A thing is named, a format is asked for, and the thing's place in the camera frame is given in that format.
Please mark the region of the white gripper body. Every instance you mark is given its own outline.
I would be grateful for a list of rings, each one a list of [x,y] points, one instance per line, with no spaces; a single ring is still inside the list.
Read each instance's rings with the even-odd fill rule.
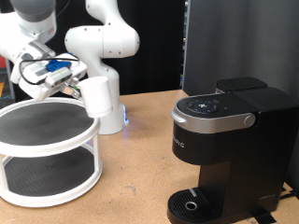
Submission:
[[[32,98],[44,100],[60,91],[64,83],[69,85],[71,78],[81,79],[86,71],[86,64],[78,60],[34,62],[21,68],[20,87]]]

